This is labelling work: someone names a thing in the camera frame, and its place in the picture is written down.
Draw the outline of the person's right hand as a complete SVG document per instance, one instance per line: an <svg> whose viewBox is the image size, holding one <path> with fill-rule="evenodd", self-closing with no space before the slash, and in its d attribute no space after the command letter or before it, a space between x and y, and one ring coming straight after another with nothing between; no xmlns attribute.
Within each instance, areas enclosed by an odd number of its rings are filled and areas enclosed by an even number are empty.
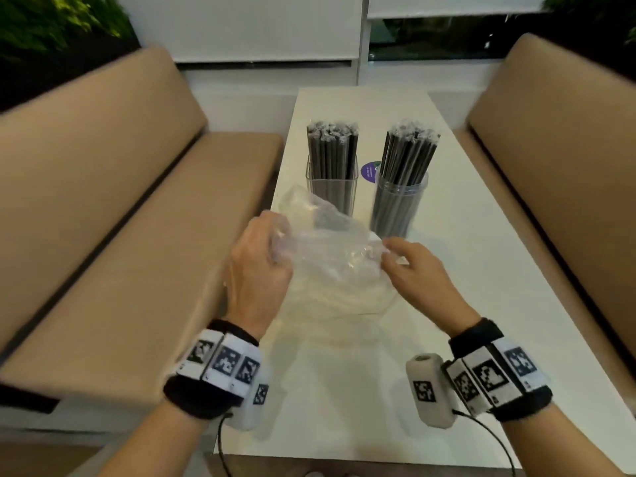
<svg viewBox="0 0 636 477"><path fill-rule="evenodd" d="M477 325L482 318L462 297L441 261L420 243L391 237L383 240L382 261L409 264L411 292L402 296L449 337Z"/></svg>

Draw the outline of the clear plastic bag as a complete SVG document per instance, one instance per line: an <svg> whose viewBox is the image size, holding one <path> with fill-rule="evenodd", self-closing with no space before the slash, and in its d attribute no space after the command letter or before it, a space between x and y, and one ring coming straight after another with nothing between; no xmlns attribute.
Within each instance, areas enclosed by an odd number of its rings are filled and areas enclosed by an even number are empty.
<svg viewBox="0 0 636 477"><path fill-rule="evenodd" d="M277 263L292 263L290 312L313 320L386 312L397 292L380 267L387 249L375 233L300 185L280 198L278 211L287 223L271 251Z"/></svg>

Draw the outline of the person's left hand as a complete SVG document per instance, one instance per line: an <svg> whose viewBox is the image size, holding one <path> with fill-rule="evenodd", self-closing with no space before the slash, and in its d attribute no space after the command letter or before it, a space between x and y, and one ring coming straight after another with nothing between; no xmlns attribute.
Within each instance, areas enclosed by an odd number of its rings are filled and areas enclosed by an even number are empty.
<svg viewBox="0 0 636 477"><path fill-rule="evenodd" d="M230 251L225 277L226 319L261 340L277 316L292 278L291 263L274 263L268 221L253 217Z"/></svg>

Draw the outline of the black wristband with marker tags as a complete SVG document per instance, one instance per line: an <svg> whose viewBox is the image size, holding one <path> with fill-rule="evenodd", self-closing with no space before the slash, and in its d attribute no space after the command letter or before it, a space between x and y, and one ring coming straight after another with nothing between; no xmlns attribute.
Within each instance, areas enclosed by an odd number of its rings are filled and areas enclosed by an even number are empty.
<svg viewBox="0 0 636 477"><path fill-rule="evenodd" d="M553 393L543 372L519 344L482 319L449 339L453 360L445 375L473 416L489 411L500 423L547 408Z"/></svg>
<svg viewBox="0 0 636 477"><path fill-rule="evenodd" d="M202 330L163 386L166 400L191 417L213 420L262 386L259 341L226 320Z"/></svg>

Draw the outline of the window pane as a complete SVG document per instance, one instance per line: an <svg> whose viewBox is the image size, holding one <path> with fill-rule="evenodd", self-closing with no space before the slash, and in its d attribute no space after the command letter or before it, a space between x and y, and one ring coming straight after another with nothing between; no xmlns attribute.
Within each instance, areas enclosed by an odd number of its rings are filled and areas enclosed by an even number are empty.
<svg viewBox="0 0 636 477"><path fill-rule="evenodd" d="M521 22L521 15L502 14L373 20L368 60L497 60L520 37Z"/></svg>

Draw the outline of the green plant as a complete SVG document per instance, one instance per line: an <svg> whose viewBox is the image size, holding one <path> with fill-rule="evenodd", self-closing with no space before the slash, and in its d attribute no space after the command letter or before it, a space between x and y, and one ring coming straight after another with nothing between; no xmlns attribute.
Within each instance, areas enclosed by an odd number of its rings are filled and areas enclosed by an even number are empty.
<svg viewBox="0 0 636 477"><path fill-rule="evenodd" d="M118 0L0 0L0 114L140 48Z"/></svg>
<svg viewBox="0 0 636 477"><path fill-rule="evenodd" d="M542 8L594 27L620 46L636 46L636 0L543 0Z"/></svg>

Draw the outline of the person's right forearm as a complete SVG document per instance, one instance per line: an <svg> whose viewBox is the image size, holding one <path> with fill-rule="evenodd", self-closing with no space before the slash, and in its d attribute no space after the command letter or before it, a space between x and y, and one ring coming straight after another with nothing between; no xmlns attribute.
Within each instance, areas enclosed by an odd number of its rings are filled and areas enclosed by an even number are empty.
<svg viewBox="0 0 636 477"><path fill-rule="evenodd" d="M555 403L501 425L526 477L626 477Z"/></svg>

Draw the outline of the bundle of black wrapped straws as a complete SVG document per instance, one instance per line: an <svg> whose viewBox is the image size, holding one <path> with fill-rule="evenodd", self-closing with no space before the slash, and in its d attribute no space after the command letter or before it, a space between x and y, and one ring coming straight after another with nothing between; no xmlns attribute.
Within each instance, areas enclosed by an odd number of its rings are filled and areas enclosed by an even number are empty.
<svg viewBox="0 0 636 477"><path fill-rule="evenodd" d="M357 160L356 123L315 121L306 127L314 179L351 179Z"/></svg>
<svg viewBox="0 0 636 477"><path fill-rule="evenodd" d="M393 126L386 135L380 174L397 185L419 184L433 160L441 134L416 121Z"/></svg>

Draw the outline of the square clear plastic container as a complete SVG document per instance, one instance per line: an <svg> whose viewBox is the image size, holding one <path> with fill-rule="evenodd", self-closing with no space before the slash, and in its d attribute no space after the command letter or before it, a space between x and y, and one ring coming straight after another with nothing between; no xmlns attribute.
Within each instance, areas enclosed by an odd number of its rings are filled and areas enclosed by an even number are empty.
<svg viewBox="0 0 636 477"><path fill-rule="evenodd" d="M309 192L334 205L342 214L351 217L354 212L355 193L359 176L359 165L354 163L351 179L314 179L310 156L307 158L305 178Z"/></svg>

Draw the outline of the tan bench seat cushion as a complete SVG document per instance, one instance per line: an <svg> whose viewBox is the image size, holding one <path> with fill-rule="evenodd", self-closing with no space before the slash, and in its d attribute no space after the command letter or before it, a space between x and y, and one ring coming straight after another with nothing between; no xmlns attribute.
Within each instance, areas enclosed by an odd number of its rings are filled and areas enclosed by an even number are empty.
<svg viewBox="0 0 636 477"><path fill-rule="evenodd" d="M55 399L158 401L213 317L230 248L282 146L278 134L202 135L0 367L0 382Z"/></svg>
<svg viewBox="0 0 636 477"><path fill-rule="evenodd" d="M556 258L545 235L476 138L465 128L455 129L453 134L636 419L636 377L627 363L626 354L619 348L618 338L611 333L611 328L593 302L567 274L565 266Z"/></svg>

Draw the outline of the round clear plastic container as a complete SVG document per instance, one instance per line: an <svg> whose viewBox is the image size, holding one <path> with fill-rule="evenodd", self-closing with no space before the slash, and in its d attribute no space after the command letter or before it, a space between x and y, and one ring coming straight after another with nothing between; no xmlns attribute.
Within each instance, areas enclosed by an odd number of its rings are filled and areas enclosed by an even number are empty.
<svg viewBox="0 0 636 477"><path fill-rule="evenodd" d="M405 239L417 214L429 175L425 173L419 184L397 185L376 173L370 231L379 238L399 237Z"/></svg>

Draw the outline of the person's left forearm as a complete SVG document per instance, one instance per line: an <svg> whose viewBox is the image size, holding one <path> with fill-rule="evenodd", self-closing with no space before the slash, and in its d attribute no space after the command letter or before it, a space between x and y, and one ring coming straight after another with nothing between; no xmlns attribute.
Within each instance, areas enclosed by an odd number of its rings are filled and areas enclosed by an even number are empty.
<svg viewBox="0 0 636 477"><path fill-rule="evenodd" d="M234 400L223 391L167 394L97 477L183 477L203 433Z"/></svg>

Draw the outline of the white roller blind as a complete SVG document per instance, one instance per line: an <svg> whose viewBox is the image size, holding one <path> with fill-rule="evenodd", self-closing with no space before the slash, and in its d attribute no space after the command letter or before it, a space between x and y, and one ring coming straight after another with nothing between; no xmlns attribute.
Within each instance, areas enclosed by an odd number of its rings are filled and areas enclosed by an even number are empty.
<svg viewBox="0 0 636 477"><path fill-rule="evenodd" d="M145 45L179 63L359 56L363 0L118 0Z"/></svg>
<svg viewBox="0 0 636 477"><path fill-rule="evenodd" d="M369 20L536 13L545 0L369 0Z"/></svg>

